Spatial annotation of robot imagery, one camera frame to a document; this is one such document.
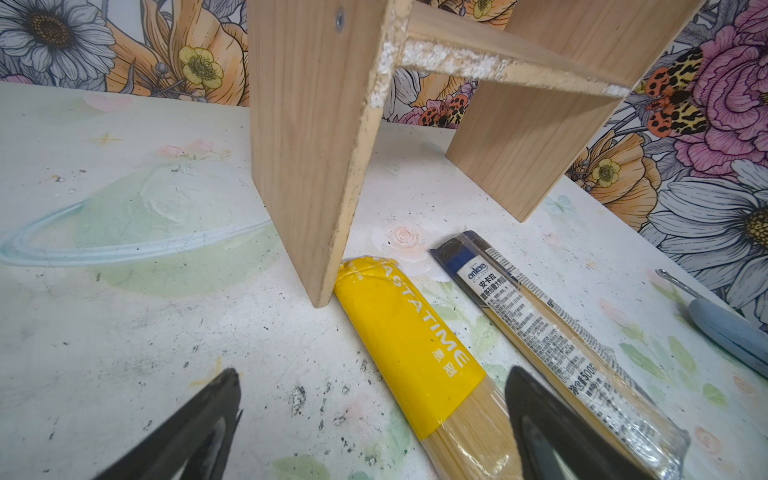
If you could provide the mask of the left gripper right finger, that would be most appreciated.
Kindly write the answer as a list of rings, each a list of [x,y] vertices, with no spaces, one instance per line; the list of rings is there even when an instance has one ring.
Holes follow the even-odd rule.
[[[505,402],[525,479],[649,479],[524,368],[513,367]]]

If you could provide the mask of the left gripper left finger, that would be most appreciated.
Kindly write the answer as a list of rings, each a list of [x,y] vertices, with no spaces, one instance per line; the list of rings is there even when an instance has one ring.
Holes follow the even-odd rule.
[[[223,370],[99,479],[221,479],[239,422],[240,378]]]

